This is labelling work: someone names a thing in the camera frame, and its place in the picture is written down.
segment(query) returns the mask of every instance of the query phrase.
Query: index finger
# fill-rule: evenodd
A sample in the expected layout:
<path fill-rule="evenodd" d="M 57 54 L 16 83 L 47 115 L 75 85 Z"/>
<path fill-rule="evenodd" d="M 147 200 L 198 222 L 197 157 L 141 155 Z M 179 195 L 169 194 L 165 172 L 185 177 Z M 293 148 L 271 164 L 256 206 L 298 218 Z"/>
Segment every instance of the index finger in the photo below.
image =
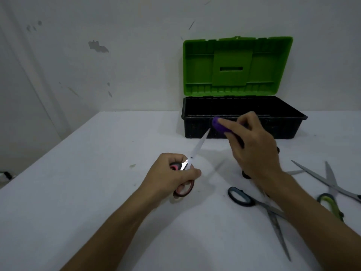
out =
<path fill-rule="evenodd" d="M 242 139 L 245 139 L 250 134 L 250 131 L 247 128 L 237 122 L 233 122 L 223 118 L 219 118 L 218 122 L 231 130 L 233 133 L 240 136 Z"/>
<path fill-rule="evenodd" d="M 183 163 L 187 160 L 187 157 L 183 154 L 177 153 L 162 153 L 165 159 L 168 160 L 169 164 L 171 163 Z"/>
<path fill-rule="evenodd" d="M 250 111 L 239 116 L 237 123 L 248 124 L 251 130 L 262 127 L 261 122 L 259 121 L 259 118 L 254 111 Z"/>

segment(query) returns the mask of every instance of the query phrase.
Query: red scissors handle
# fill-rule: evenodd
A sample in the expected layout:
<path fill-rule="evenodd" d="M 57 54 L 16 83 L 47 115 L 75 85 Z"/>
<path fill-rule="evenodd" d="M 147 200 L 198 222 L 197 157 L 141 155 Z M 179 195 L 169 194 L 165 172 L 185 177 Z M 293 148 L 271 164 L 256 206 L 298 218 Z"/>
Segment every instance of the red scissors handle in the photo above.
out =
<path fill-rule="evenodd" d="M 169 165 L 169 167 L 170 167 L 170 169 L 172 169 L 172 170 L 181 170 L 181 169 L 182 169 L 182 163 L 171 163 L 171 164 Z M 178 197 L 185 197 L 185 196 L 187 196 L 187 195 L 192 191 L 192 189 L 193 189 L 194 180 L 191 180 L 190 183 L 191 183 L 191 185 L 189 186 L 187 192 L 180 194 L 180 193 L 177 192 L 177 190 L 174 190 L 173 195 L 174 195 L 174 196 L 178 196 Z"/>

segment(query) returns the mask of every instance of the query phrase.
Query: tabletop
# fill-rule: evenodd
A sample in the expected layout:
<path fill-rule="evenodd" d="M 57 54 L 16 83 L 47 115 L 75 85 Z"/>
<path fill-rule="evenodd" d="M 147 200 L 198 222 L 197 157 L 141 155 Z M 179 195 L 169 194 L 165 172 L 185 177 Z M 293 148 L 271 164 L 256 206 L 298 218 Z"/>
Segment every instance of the tabletop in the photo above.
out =
<path fill-rule="evenodd" d="M 361 193 L 361 112 L 305 112 L 294 139 L 277 140 L 281 166 L 292 160 Z M 0 190 L 0 269 L 60 269 L 136 190 L 162 152 L 187 155 L 179 112 L 100 112 Z M 193 162 L 202 176 L 181 201 L 169 199 L 145 219 L 119 270 L 319 270 L 297 231 L 279 223 L 286 258 L 261 207 L 240 207 L 230 186 L 262 199 L 241 176 L 227 140 L 208 139 Z M 327 186 L 295 176 L 313 197 Z M 345 223 L 361 234 L 361 204 L 337 197 Z"/>

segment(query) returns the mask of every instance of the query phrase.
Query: green toolbox lid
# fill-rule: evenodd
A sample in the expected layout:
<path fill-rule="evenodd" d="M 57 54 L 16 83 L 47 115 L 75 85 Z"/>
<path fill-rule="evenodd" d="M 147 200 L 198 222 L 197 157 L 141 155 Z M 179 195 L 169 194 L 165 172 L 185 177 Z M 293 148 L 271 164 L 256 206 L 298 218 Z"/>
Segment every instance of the green toolbox lid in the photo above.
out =
<path fill-rule="evenodd" d="M 274 95 L 292 42 L 292 37 L 240 36 L 184 41 L 184 95 Z"/>

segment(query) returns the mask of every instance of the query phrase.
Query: toolbox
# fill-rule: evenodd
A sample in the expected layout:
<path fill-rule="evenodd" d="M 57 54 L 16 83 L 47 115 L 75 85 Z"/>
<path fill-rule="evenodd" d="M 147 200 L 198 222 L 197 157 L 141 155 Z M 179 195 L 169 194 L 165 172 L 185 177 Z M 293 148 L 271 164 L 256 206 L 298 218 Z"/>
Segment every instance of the toolbox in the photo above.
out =
<path fill-rule="evenodd" d="M 292 139 L 307 116 L 276 94 L 292 37 L 186 40 L 182 119 L 186 138 L 201 138 L 219 116 L 235 121 L 254 111 L 275 139 Z M 208 138 L 225 138 L 211 128 Z"/>

